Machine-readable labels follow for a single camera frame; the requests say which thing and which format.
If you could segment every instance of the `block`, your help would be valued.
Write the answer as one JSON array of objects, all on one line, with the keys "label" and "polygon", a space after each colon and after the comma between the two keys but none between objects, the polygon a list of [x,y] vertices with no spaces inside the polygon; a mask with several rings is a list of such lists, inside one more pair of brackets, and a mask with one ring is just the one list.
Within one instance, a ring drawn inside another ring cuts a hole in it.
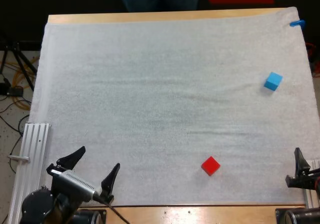
[{"label": "block", "polygon": [[213,157],[209,157],[204,163],[202,163],[201,167],[209,176],[211,176],[219,169],[220,164]]},{"label": "block", "polygon": [[278,88],[281,80],[281,75],[271,72],[264,86],[268,89],[271,89],[272,91],[275,91]]}]

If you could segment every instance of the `blue cube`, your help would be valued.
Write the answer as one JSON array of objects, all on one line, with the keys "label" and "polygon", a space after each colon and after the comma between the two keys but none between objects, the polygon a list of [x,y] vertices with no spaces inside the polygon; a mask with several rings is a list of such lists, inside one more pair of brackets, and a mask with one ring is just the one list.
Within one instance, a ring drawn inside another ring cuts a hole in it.
[{"label": "blue cube", "polygon": [[278,88],[281,80],[282,80],[281,75],[271,72],[264,86],[268,89],[275,91]]}]

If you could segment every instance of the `black cable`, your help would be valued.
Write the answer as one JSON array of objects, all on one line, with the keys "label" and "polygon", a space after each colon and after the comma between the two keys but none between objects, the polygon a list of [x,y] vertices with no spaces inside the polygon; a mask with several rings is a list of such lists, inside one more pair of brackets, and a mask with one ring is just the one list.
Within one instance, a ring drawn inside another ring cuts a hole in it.
[{"label": "black cable", "polygon": [[28,101],[28,100],[18,100],[18,101],[16,101],[16,102],[13,102],[12,104],[10,104],[7,108],[5,108],[5,109],[4,109],[3,111],[1,111],[0,113],[6,112],[12,105],[14,105],[15,103],[19,103],[19,102],[26,102],[26,103],[28,103],[28,104],[31,104],[31,102]]},{"label": "black cable", "polygon": [[[16,146],[17,146],[17,144],[18,144],[18,142],[20,141],[21,138],[22,138],[22,135],[20,135],[20,137],[18,138],[18,140],[15,142],[15,144],[14,144],[13,148],[11,149],[11,152],[9,153],[9,155],[12,155],[12,153],[14,152],[14,149],[16,148]],[[10,166],[11,170],[12,170],[14,173],[16,173],[15,170],[13,169],[13,167],[11,166],[11,159],[9,159],[9,166]]]},{"label": "black cable", "polygon": [[28,101],[28,100],[26,100],[26,99],[25,99],[25,97],[21,96],[21,98],[23,98],[23,100],[24,100],[25,102],[27,102],[27,103],[31,104],[31,102],[30,102],[30,101]]},{"label": "black cable", "polygon": [[6,215],[6,217],[4,218],[4,220],[2,221],[2,223],[1,223],[1,224],[4,224],[4,223],[5,223],[5,221],[7,220],[7,218],[8,218],[8,214]]},{"label": "black cable", "polygon": [[93,198],[92,198],[94,201],[98,202],[98,203],[101,203],[101,204],[104,204],[106,205],[108,208],[110,208],[122,221],[124,221],[126,224],[130,224],[120,213],[118,213],[118,211],[109,205],[109,203],[105,202],[97,193],[95,193],[93,195]]},{"label": "black cable", "polygon": [[29,114],[28,114],[28,115],[25,115],[23,118],[20,119],[20,121],[19,121],[19,123],[18,123],[18,132],[20,133],[21,136],[22,136],[24,133],[20,131],[20,124],[21,124],[22,120],[25,119],[25,118],[27,118],[28,116],[29,116]]},{"label": "black cable", "polygon": [[5,122],[5,124],[7,124],[12,130],[18,132],[21,135],[20,131],[11,126],[2,116],[0,116],[0,119],[2,119]]}]

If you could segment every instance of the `floor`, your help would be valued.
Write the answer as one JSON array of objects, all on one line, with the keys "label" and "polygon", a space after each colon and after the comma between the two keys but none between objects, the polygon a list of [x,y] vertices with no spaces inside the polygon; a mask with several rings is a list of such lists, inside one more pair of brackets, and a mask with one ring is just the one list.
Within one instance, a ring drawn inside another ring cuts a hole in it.
[{"label": "floor", "polygon": [[[28,59],[32,59],[40,55],[40,53],[36,51],[24,52],[24,54]],[[11,53],[8,55],[7,60],[9,62],[16,62],[16,60],[14,59]],[[9,82],[12,82],[12,78],[15,74],[15,71],[5,67],[3,74],[9,80]],[[25,85],[26,85],[26,81],[24,80],[22,81],[21,86],[25,86]],[[320,110],[320,78],[314,78],[313,85],[316,93],[315,97],[317,99],[318,110]],[[33,94],[30,88],[27,88],[24,90],[23,96],[26,100],[31,101],[32,95]],[[7,98],[3,101],[0,101],[0,112],[4,110],[11,103],[12,103],[11,98]],[[28,113],[29,111],[21,110],[18,107],[12,105],[6,112],[0,113],[0,115],[13,127],[18,128],[19,120],[23,116],[27,115]],[[25,119],[21,123],[20,125],[21,130],[24,129],[24,124],[27,121],[28,119]],[[2,181],[0,182],[0,221],[1,222],[9,212],[11,194],[12,194],[12,189],[15,181],[15,174],[9,166],[8,154],[11,152],[19,136],[20,136],[19,133],[12,130],[2,120],[0,120],[0,173],[2,175]],[[16,155],[19,154],[20,146],[21,146],[21,141],[15,147],[13,154],[16,154]],[[11,163],[12,163],[12,168],[15,170],[17,167],[16,162],[13,161]]]}]

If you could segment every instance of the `red cube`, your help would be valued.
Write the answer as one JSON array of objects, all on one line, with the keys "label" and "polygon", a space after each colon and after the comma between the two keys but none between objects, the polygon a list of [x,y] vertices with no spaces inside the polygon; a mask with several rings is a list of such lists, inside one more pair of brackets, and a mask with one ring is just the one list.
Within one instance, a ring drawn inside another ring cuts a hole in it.
[{"label": "red cube", "polygon": [[204,163],[202,163],[201,167],[209,176],[211,176],[219,169],[220,164],[213,157],[209,157]]}]

